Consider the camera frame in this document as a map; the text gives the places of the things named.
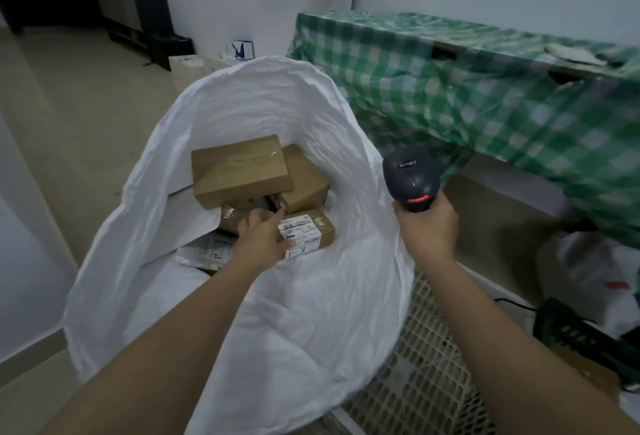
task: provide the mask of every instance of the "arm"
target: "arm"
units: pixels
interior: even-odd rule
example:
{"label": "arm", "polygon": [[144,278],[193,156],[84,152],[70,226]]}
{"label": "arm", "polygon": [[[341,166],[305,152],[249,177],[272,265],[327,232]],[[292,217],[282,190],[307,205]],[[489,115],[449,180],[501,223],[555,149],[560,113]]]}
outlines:
{"label": "arm", "polygon": [[500,433],[640,433],[612,400],[526,334],[458,266],[458,216],[444,193],[423,213],[398,204],[394,209],[404,244],[427,277]]}
{"label": "arm", "polygon": [[240,224],[234,259],[118,354],[41,434],[183,433],[245,294],[290,240],[253,210]]}

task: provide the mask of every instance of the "hand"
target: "hand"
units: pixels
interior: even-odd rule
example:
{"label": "hand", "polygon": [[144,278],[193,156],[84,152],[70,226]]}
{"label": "hand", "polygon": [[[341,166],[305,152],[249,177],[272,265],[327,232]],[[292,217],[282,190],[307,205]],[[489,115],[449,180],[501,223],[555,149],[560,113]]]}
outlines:
{"label": "hand", "polygon": [[458,214],[442,191],[427,211],[409,213],[394,202],[404,245],[414,260],[441,265],[454,261]]}
{"label": "hand", "polygon": [[272,268],[284,253],[296,245],[285,240],[278,225],[284,219],[284,209],[276,214],[256,208],[238,224],[239,238],[234,246],[234,260],[242,262],[255,275]]}

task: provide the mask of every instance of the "person's left hand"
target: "person's left hand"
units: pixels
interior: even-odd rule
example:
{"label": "person's left hand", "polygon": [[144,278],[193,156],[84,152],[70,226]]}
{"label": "person's left hand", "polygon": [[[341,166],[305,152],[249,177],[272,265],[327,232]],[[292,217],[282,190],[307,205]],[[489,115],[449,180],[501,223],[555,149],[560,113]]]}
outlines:
{"label": "person's left hand", "polygon": [[238,225],[239,238],[234,246],[234,260],[243,263],[256,275],[272,268],[284,253],[296,245],[285,240],[278,225],[284,219],[284,209],[276,214],[256,208]]}

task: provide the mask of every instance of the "white sack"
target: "white sack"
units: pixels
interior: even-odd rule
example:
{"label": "white sack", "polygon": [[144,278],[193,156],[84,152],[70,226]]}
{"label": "white sack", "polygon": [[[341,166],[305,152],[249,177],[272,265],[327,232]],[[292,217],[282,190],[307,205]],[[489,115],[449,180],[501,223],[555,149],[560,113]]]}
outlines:
{"label": "white sack", "polygon": [[613,335],[640,325],[640,250],[597,231],[556,233],[536,255],[540,286]]}
{"label": "white sack", "polygon": [[331,183],[327,249],[290,258],[250,289],[187,433],[290,431],[368,382],[410,300],[406,254],[381,157],[332,80],[308,63],[264,58],[188,87],[157,125],[100,227],[69,295],[65,332],[83,380],[206,280],[170,254],[141,268],[167,195],[189,182],[189,153],[278,134]]}

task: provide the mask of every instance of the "handheld scanner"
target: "handheld scanner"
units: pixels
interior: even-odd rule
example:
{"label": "handheld scanner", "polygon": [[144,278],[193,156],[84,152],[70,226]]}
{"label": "handheld scanner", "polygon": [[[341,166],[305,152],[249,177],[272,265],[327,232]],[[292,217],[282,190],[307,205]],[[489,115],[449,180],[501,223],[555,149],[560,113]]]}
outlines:
{"label": "handheld scanner", "polygon": [[440,190],[440,165],[426,147],[394,150],[382,161],[389,194],[407,211],[426,211]]}

